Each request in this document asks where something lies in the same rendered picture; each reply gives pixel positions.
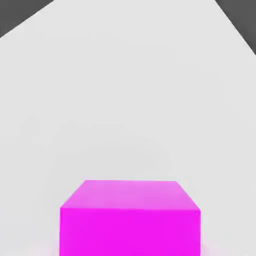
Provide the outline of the small magenta cube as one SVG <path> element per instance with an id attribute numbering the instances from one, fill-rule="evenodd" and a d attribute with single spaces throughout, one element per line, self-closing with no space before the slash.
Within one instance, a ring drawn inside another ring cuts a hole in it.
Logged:
<path id="1" fill-rule="evenodd" d="M 86 180 L 60 207 L 59 256 L 201 256 L 201 210 L 175 181 Z"/>

